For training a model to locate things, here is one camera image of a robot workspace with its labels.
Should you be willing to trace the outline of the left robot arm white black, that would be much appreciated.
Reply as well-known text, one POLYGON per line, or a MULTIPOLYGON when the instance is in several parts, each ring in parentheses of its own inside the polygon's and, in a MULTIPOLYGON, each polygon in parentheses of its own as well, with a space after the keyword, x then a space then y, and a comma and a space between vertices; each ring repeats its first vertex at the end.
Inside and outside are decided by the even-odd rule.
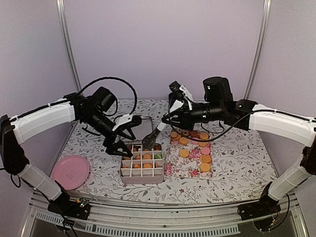
POLYGON ((134 140, 132 128, 141 124, 140 116, 126 114, 111 121, 105 112, 116 101, 108 89, 100 87, 91 96, 72 93, 52 104, 35 109, 30 114, 0 119, 0 156, 5 171, 17 175, 33 188, 42 192, 62 214, 70 214, 73 203, 66 198, 65 189, 51 180, 42 170, 26 158, 21 148, 28 139, 58 125, 80 121, 104 136, 106 153, 131 157, 132 153, 117 136, 134 140))

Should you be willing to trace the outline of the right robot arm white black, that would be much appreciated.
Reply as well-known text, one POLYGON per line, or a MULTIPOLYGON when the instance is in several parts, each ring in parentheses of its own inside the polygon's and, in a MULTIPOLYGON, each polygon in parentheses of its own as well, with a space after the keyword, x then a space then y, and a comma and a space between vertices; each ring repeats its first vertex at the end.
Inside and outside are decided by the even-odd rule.
POLYGON ((266 215, 285 194, 316 173, 316 120, 272 109, 255 101, 235 101, 229 81, 211 77, 203 81, 205 102, 194 102, 191 93, 174 81, 169 86, 169 106, 162 122, 183 130, 193 130, 197 123, 222 121, 229 128, 271 133, 297 141, 305 147, 302 158, 264 189, 255 205, 259 215, 266 215))

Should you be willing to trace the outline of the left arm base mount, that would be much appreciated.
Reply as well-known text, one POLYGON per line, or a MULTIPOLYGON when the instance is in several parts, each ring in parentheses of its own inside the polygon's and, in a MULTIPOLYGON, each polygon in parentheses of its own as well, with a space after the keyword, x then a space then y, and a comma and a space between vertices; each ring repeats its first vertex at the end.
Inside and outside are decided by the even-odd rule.
POLYGON ((51 200, 47 210, 61 216, 87 220, 91 206, 82 198, 76 201, 69 198, 58 198, 51 200))

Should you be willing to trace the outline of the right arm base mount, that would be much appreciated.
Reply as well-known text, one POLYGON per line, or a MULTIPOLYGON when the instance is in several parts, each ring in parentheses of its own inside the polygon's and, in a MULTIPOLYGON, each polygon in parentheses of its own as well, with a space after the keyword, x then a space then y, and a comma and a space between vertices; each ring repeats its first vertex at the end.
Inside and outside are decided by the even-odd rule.
POLYGON ((266 215, 276 214, 281 211, 278 202, 256 201, 239 205, 237 212, 242 220, 254 219, 266 215))

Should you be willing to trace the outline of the white handled food tongs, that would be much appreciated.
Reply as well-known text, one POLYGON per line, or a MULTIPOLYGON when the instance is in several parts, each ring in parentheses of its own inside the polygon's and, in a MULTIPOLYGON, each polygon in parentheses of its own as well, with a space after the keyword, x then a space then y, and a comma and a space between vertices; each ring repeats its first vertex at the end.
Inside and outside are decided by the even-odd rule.
POLYGON ((171 112, 181 108, 183 105, 184 105, 184 102, 181 102, 180 100, 175 100, 173 103, 171 103, 171 100, 169 101, 167 113, 161 118, 161 122, 150 134, 146 135, 143 138, 142 145, 144 148, 151 150, 154 147, 158 135, 167 126, 168 115, 171 112))

